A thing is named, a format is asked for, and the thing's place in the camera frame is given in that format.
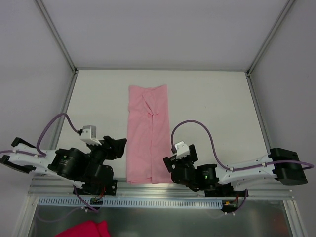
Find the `pink t-shirt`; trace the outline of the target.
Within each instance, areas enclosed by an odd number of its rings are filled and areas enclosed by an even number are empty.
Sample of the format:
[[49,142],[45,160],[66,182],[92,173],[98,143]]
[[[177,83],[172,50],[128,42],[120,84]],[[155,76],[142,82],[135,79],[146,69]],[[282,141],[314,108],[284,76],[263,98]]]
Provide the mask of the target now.
[[131,85],[128,110],[128,183],[170,183],[163,162],[171,152],[167,85],[149,88]]

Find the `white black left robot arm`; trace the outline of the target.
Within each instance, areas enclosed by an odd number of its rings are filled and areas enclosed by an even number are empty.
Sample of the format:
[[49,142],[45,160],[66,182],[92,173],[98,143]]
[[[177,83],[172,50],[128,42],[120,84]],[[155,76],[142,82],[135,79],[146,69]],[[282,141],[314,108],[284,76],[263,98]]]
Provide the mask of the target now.
[[35,146],[16,138],[13,150],[3,151],[1,164],[16,171],[48,175],[69,181],[84,195],[114,195],[114,171],[105,160],[115,160],[124,154],[127,139],[104,136],[102,140],[83,138],[90,149],[84,153],[76,148],[45,150],[36,154]]

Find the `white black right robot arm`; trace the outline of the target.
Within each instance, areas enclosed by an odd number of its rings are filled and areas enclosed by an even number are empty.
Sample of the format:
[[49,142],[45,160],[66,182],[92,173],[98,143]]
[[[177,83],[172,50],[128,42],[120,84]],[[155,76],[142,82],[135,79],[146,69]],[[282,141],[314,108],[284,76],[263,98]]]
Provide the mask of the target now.
[[296,152],[281,148],[270,149],[261,158],[234,165],[205,164],[198,167],[194,163],[198,155],[194,145],[184,142],[175,145],[176,152],[165,157],[163,162],[173,183],[181,184],[194,192],[220,191],[224,196],[244,191],[258,184],[278,181],[285,186],[306,184],[303,164]]

